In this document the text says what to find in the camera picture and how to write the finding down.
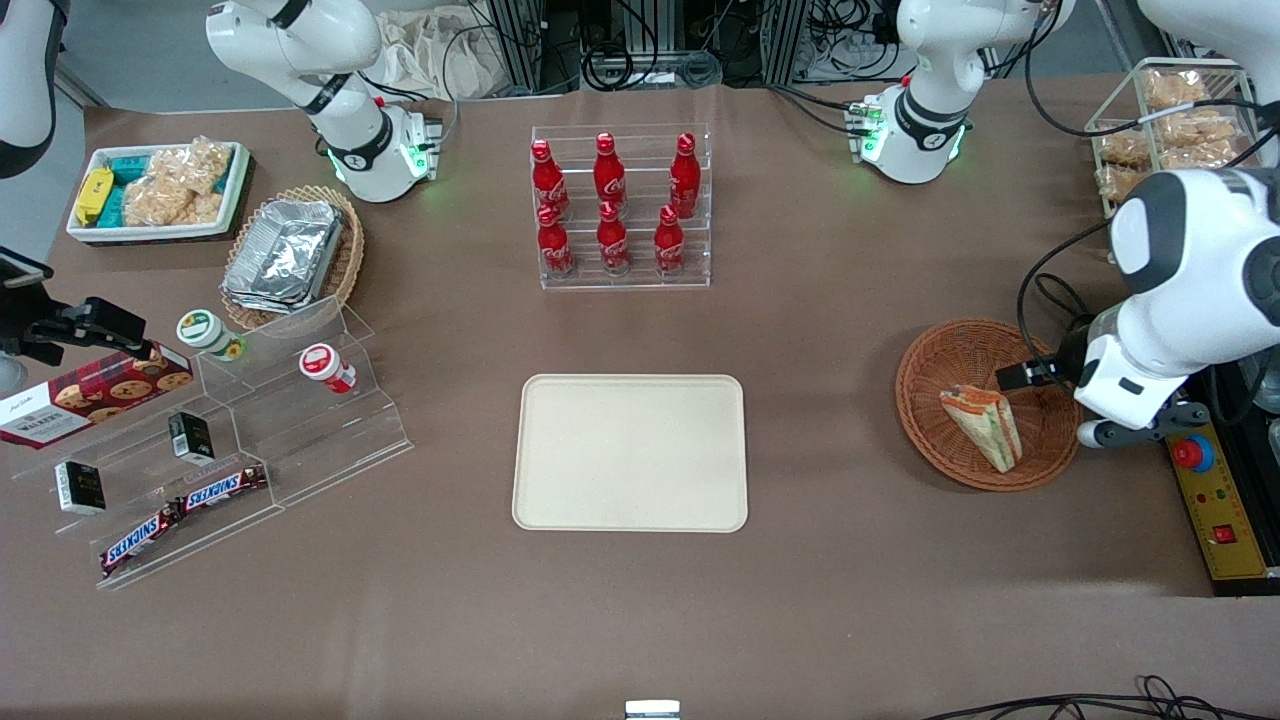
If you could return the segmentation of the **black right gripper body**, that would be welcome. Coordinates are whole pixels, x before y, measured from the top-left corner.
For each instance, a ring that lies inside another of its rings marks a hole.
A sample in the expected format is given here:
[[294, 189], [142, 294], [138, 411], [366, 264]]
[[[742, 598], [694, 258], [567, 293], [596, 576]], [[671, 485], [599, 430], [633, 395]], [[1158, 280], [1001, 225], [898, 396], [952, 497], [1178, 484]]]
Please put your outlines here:
[[67, 345], [92, 345], [81, 324], [92, 307], [93, 301], [88, 299], [69, 305], [52, 300], [46, 292], [3, 292], [1, 351], [56, 366]]

